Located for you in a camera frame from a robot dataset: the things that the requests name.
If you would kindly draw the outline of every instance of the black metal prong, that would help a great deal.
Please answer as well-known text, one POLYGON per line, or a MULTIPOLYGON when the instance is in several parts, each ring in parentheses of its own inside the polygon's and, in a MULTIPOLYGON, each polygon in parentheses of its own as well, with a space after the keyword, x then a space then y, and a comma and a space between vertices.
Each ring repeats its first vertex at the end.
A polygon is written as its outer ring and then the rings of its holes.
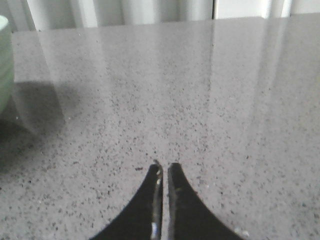
POLYGON ((163 170, 156 162, 129 204, 91 240, 160 240, 162 201, 163 170))
POLYGON ((202 203, 179 163, 171 164, 168 183, 169 240, 241 240, 202 203))

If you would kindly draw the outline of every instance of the countertop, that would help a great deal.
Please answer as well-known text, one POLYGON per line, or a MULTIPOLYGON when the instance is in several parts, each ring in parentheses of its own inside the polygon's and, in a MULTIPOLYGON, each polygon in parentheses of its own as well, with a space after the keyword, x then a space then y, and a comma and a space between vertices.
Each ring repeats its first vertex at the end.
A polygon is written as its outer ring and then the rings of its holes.
POLYGON ((320 14, 16 32, 0 239, 89 239, 182 164, 249 240, 320 238, 320 14))

